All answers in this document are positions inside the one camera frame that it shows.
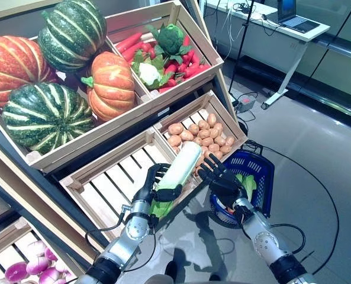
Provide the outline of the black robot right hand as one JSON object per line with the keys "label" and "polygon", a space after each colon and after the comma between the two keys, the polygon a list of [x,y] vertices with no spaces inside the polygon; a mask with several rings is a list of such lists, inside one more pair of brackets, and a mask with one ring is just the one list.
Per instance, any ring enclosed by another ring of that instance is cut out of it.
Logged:
{"label": "black robot right hand", "polygon": [[200,166],[197,174],[224,206],[234,209],[238,199],[247,198],[246,189],[241,181],[214,154],[205,157],[204,163]]}

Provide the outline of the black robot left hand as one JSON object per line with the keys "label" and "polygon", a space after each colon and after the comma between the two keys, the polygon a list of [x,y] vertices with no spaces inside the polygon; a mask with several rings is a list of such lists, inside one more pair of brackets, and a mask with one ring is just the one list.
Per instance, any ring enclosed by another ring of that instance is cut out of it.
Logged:
{"label": "black robot left hand", "polygon": [[175,188],[164,188],[154,190],[154,184],[160,181],[159,178],[164,177],[165,173],[169,170],[170,164],[167,163],[156,163],[152,165],[147,172],[146,180],[144,185],[136,192],[133,196],[132,202],[135,201],[146,201],[149,205],[152,201],[157,202],[170,202],[174,201],[182,192],[182,185],[178,184]]}

